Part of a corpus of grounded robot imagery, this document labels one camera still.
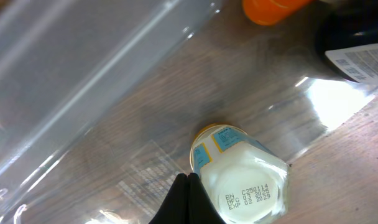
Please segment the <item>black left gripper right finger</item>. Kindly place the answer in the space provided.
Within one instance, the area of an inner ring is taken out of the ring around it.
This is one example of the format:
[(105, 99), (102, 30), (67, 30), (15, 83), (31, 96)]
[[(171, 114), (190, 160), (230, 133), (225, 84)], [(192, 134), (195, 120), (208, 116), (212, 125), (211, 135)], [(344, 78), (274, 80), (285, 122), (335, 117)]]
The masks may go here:
[(214, 208), (196, 173), (188, 176), (188, 222), (189, 224), (225, 224)]

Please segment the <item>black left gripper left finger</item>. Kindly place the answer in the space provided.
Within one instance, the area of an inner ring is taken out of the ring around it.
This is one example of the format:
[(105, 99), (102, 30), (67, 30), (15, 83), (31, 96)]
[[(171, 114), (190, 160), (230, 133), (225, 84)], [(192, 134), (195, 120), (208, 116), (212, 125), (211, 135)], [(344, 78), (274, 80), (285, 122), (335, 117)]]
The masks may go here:
[(187, 222), (188, 177), (178, 174), (159, 210), (149, 224), (184, 224)]

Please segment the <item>gold-lidded small jar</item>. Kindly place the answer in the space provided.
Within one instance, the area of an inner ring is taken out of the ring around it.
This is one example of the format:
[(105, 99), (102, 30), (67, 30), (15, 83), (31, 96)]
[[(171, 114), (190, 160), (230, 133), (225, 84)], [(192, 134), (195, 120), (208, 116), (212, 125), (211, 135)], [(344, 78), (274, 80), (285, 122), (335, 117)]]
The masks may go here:
[(190, 164), (225, 223), (272, 223), (288, 210), (288, 164), (240, 128), (204, 127)]

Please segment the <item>clear plastic container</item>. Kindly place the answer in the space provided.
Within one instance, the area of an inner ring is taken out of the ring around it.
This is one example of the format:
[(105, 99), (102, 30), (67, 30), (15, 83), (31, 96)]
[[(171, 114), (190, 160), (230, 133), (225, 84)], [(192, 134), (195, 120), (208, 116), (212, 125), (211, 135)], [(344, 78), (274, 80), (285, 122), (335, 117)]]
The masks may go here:
[(212, 123), (289, 164), (280, 223), (378, 223), (378, 86), (314, 50), (336, 8), (0, 1), (0, 223), (147, 223)]

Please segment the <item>orange tube white cap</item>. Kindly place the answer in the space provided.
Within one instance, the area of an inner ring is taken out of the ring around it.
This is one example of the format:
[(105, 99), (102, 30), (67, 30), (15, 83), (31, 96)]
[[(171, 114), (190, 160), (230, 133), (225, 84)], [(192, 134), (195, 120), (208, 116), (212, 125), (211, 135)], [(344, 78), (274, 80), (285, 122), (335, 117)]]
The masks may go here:
[(272, 26), (311, 2), (312, 0), (242, 0), (242, 9), (253, 23)]

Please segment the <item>black bottle white cap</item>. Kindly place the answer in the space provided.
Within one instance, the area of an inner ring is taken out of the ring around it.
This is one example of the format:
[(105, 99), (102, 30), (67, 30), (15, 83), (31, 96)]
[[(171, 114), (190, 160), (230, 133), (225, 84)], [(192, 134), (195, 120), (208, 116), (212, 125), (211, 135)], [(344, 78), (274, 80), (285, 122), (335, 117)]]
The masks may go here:
[(315, 35), (315, 52), (346, 80), (378, 85), (378, 1), (337, 1)]

